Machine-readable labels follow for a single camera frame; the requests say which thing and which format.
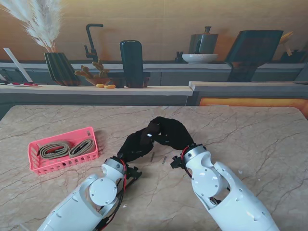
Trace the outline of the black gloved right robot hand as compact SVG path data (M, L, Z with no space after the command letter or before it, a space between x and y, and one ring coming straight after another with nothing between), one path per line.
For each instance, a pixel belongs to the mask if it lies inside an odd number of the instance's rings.
M142 134L151 140L175 150L184 150L195 145L186 127L178 120L158 116Z

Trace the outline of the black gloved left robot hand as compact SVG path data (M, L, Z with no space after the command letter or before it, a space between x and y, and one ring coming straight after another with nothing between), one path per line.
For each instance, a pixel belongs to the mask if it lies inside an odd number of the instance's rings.
M128 163L148 154L153 147L152 139L147 136L147 128L143 128L126 138L117 153L117 158Z

